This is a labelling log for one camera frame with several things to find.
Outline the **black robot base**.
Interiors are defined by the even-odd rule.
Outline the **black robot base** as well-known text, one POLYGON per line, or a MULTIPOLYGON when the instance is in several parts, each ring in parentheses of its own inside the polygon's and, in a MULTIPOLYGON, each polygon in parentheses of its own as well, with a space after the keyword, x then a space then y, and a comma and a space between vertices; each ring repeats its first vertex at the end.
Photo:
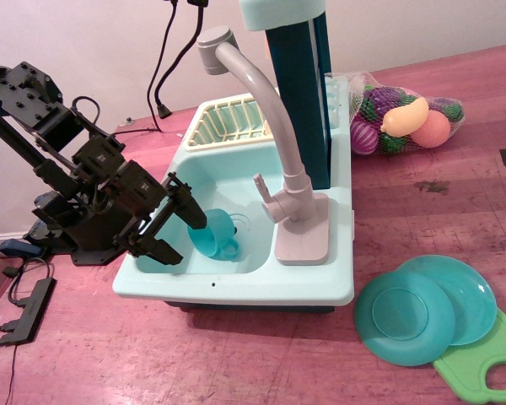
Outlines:
POLYGON ((132 216, 120 207, 95 213, 57 192, 46 192, 35 199, 33 214, 38 220, 24 239, 51 254, 69 255, 76 266, 106 265, 125 251, 115 236, 132 216))

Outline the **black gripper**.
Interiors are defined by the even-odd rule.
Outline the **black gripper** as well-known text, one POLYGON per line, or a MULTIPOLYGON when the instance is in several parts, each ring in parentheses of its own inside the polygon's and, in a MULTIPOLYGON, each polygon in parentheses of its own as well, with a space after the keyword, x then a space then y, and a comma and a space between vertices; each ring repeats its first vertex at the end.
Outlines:
POLYGON ((164 265, 178 265, 183 256, 156 236, 172 214, 194 230, 207 226, 207 216, 192 187, 169 172, 162 186, 141 165, 124 158, 125 145, 113 137, 93 136, 74 155, 73 163, 98 191, 133 217, 113 241, 134 257, 146 256, 164 265), (151 214, 167 196, 166 204, 151 214))

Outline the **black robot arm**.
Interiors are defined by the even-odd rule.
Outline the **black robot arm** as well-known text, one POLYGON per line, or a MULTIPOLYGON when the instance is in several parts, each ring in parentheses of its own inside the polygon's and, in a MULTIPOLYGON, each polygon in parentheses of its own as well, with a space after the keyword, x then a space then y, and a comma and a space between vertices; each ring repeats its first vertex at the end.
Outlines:
POLYGON ((155 180, 124 146, 101 130, 41 70, 0 67, 0 138, 50 191, 35 199, 25 239, 37 251, 68 254, 79 266, 106 264, 123 252, 164 265, 181 254, 157 234, 172 217, 194 230, 207 217, 175 173, 155 180))

